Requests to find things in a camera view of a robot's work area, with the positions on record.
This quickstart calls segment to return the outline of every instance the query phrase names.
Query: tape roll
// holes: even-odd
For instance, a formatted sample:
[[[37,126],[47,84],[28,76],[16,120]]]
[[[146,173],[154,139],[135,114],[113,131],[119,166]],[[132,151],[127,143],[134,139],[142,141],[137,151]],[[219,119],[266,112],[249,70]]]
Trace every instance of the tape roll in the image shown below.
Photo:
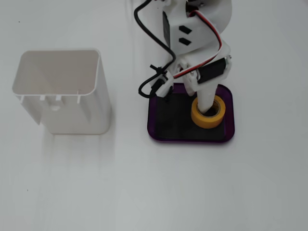
[[[214,116],[205,116],[201,114],[198,109],[198,98],[196,98],[192,103],[193,122],[197,126],[204,129],[216,128],[219,124],[221,124],[226,114],[226,105],[219,96],[215,96],[212,108],[214,108],[216,111],[216,114]]]

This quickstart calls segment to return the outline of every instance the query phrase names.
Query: white plastic container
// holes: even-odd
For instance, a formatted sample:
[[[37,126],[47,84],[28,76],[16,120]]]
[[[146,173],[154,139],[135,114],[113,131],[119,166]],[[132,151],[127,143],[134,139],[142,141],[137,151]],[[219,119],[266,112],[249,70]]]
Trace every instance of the white plastic container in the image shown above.
[[[102,134],[111,105],[98,50],[27,51],[13,92],[52,134]]]

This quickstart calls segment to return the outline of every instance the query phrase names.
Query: purple tray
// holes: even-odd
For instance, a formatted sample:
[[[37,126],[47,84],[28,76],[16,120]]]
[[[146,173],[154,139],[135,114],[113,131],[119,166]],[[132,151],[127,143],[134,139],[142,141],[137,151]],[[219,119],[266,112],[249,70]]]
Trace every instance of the purple tray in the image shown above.
[[[175,83],[173,88],[173,94],[185,94],[186,90],[184,84]],[[225,143],[232,139],[235,133],[234,124],[234,111],[233,111],[233,97],[231,91],[223,86],[218,85],[216,95],[221,97],[226,104],[226,114],[224,117],[224,137],[221,140],[201,140],[201,139],[169,139],[159,138],[155,135],[155,123],[156,123],[156,110],[157,110],[157,97],[150,99],[149,102],[149,114],[148,114],[148,132],[149,135],[156,141],[160,142],[176,142],[176,143]]]

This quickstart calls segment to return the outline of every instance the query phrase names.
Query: black wire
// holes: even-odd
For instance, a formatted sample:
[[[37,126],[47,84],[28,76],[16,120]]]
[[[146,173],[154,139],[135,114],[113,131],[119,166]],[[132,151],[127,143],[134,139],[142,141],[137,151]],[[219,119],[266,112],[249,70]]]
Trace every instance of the black wire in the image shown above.
[[[166,50],[171,56],[172,56],[172,60],[170,62],[168,62],[164,67],[160,68],[159,71],[156,73],[156,75],[152,76],[151,78],[147,79],[146,81],[144,81],[140,87],[139,87],[139,95],[141,95],[144,98],[152,98],[155,96],[156,92],[151,92],[149,95],[145,94],[142,92],[142,89],[145,85],[147,85],[149,82],[151,82],[152,80],[156,79],[157,77],[159,77],[161,74],[163,74],[167,68],[175,62],[176,60],[176,55],[175,53],[167,46],[165,45],[161,40],[159,40],[154,34],[152,34],[151,31],[149,31],[148,28],[145,27],[145,25],[140,21],[140,18],[138,17],[138,12],[141,11],[144,7],[146,7],[147,5],[149,5],[149,3],[152,0],[146,0],[143,4],[141,4],[140,6],[138,6],[135,11],[134,11],[134,17],[135,20],[137,22],[137,24],[140,26],[140,28],[148,35],[150,36],[156,43],[158,43],[158,45],[160,45],[164,50]]]

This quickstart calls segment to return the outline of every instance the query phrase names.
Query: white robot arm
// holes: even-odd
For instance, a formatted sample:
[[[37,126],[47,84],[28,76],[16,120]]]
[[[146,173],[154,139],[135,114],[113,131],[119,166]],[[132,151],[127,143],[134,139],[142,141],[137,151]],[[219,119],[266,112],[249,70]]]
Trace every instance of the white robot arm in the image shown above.
[[[174,79],[182,77],[187,93],[191,96],[197,93],[198,110],[204,114],[214,103],[219,82],[231,69],[230,47],[220,37],[231,19],[231,0],[161,1],[164,3],[164,36],[168,46],[164,49],[173,60],[166,69],[157,69],[157,76],[147,82],[157,79],[151,97],[166,97]],[[135,11],[139,25],[138,11],[150,2],[146,0]]]

